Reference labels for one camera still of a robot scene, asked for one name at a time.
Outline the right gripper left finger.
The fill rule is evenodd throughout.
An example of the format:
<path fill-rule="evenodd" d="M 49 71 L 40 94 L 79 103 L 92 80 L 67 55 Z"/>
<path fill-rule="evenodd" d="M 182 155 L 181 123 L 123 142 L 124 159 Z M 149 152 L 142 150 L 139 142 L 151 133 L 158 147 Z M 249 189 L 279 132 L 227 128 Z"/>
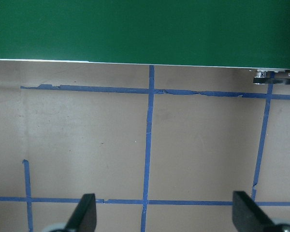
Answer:
<path fill-rule="evenodd" d="M 97 226 L 94 193 L 84 194 L 64 227 L 65 232 L 94 232 Z"/>

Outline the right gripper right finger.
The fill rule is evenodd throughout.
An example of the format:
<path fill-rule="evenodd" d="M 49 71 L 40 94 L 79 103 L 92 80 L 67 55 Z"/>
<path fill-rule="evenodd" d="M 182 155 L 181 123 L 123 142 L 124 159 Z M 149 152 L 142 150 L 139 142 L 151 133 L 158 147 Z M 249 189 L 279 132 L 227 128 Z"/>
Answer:
<path fill-rule="evenodd" d="M 273 221 L 244 191 L 232 194 L 232 222 L 238 232 L 277 232 Z"/>

